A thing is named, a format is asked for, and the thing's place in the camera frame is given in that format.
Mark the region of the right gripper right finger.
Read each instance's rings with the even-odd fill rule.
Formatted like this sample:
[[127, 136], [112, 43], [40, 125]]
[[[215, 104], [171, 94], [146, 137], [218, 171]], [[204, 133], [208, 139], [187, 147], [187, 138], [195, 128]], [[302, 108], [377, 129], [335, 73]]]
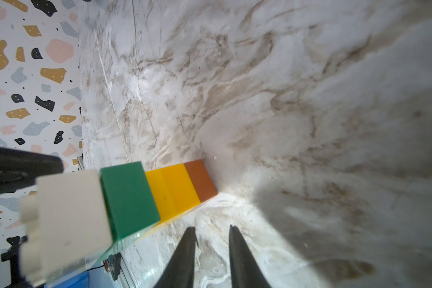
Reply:
[[233, 288], [271, 287], [236, 226], [229, 229], [229, 260]]

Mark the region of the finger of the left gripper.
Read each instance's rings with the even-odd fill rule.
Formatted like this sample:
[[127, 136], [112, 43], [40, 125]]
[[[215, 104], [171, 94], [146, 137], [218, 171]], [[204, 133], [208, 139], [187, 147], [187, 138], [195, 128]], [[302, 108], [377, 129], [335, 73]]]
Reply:
[[40, 176], [63, 172], [59, 157], [0, 147], [0, 195], [31, 187]]

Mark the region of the orange brown lego piece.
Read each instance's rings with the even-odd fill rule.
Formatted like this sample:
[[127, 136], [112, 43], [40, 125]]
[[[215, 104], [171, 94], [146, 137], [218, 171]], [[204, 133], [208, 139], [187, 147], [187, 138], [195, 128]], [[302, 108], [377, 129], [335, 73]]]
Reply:
[[206, 170], [203, 160], [184, 163], [192, 185], [201, 203], [215, 197], [218, 191]]

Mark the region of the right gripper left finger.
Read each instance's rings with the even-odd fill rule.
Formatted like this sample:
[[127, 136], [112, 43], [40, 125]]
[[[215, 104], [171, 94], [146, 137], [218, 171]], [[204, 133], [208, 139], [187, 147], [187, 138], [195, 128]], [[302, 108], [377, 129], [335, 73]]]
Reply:
[[197, 245], [196, 229], [187, 228], [155, 288], [193, 287]]

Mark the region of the yellow square lego brick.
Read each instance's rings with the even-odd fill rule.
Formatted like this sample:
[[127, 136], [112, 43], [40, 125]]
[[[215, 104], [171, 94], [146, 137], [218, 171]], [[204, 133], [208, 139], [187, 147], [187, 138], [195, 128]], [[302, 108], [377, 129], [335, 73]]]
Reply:
[[199, 197], [183, 164], [145, 173], [154, 197], [160, 221], [147, 231], [148, 236], [183, 217], [200, 205]]

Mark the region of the white lego brick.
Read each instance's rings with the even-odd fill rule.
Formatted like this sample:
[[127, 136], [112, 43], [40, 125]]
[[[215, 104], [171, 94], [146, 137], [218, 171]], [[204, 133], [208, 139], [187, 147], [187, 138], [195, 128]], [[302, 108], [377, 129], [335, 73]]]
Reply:
[[52, 287], [101, 261], [113, 237], [96, 170], [40, 176], [36, 188], [19, 202], [19, 269], [33, 287]]

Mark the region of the green lego brick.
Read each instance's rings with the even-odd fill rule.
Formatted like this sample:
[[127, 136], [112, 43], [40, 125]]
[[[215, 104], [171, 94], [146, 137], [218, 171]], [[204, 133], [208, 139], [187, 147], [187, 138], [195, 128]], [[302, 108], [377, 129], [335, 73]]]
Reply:
[[160, 220], [141, 162], [100, 169], [100, 183], [108, 214], [112, 245], [101, 260], [121, 253]]

